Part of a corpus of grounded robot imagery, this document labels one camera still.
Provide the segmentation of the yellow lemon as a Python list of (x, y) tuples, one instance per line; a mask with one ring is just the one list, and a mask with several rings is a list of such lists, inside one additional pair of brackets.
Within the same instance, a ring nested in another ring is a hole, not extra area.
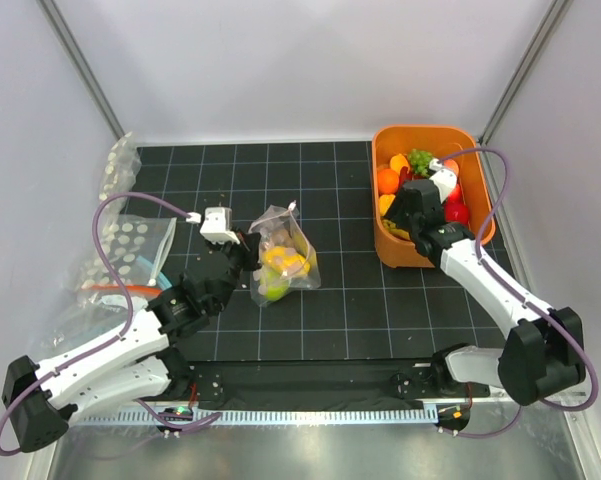
[(285, 271), (290, 265), (290, 249), (283, 246), (274, 246), (266, 249), (261, 254), (262, 263), (278, 272)]

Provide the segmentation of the yellow mango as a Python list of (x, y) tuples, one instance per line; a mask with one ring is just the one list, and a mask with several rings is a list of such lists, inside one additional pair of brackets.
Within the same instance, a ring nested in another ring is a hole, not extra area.
[(306, 277), (309, 275), (311, 265), (305, 257), (298, 253), (289, 254), (290, 265), (282, 272), (286, 277)]

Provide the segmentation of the pink dotted zip bag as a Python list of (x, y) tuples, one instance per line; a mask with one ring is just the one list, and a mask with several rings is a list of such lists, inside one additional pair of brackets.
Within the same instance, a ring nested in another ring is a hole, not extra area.
[(248, 230), (258, 233), (260, 267), (251, 273), (252, 300), (265, 307), (300, 290), (321, 286), (317, 252), (298, 223), (296, 201), (270, 205)]

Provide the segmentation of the green grapes bunch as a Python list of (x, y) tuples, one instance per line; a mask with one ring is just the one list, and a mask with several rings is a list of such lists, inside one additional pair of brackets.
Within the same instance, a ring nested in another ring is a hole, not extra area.
[(429, 164), (434, 159), (434, 155), (426, 150), (412, 149), (408, 155), (407, 160), (411, 167), (411, 171), (415, 175), (427, 178), (429, 173)]

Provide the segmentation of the green apple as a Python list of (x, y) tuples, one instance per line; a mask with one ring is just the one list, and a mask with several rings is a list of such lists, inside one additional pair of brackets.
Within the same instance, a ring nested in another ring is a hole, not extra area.
[(266, 302), (276, 302), (283, 298), (289, 290), (289, 284), (280, 279), (262, 280), (258, 287), (258, 293)]

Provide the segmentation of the orange plastic basket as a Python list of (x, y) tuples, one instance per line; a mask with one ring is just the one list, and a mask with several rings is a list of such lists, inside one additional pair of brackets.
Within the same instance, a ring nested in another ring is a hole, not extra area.
[[(412, 150), (425, 150), (442, 159), (458, 151), (476, 146), (473, 138), (461, 129), (438, 125), (390, 125), (380, 129), (370, 147), (371, 188), (374, 245), (382, 263), (391, 267), (430, 268), (431, 262), (416, 252), (413, 242), (389, 233), (383, 226), (377, 173), (389, 166), (396, 154), (407, 155)], [(469, 230), (477, 234), (491, 211), (480, 156), (465, 154), (456, 159), (459, 165), (459, 184), (463, 201), (469, 209)]]

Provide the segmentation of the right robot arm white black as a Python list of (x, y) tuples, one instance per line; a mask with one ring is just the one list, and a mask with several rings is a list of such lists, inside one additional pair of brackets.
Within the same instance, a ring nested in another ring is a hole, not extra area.
[(437, 393), (452, 396), (475, 382), (502, 388), (527, 406), (587, 379), (579, 316), (540, 301), (490, 263), (463, 224), (446, 221), (433, 181), (405, 182), (386, 216), (409, 233), (418, 254), (478, 302), (505, 339), (502, 349), (454, 346), (436, 353), (430, 382)]

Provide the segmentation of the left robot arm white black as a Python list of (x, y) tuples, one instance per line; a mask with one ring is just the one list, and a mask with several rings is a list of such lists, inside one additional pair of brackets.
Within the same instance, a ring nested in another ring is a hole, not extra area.
[(59, 440), (93, 410), (187, 396), (192, 372), (176, 346), (226, 308), (242, 273), (259, 268), (260, 240), (258, 233), (226, 230), (210, 245), (228, 260), (221, 276), (194, 281), (182, 275), (122, 326), (50, 359), (24, 355), (13, 360), (2, 390), (0, 455), (8, 453), (1, 446), (6, 425), (14, 431), (17, 452), (32, 453)]

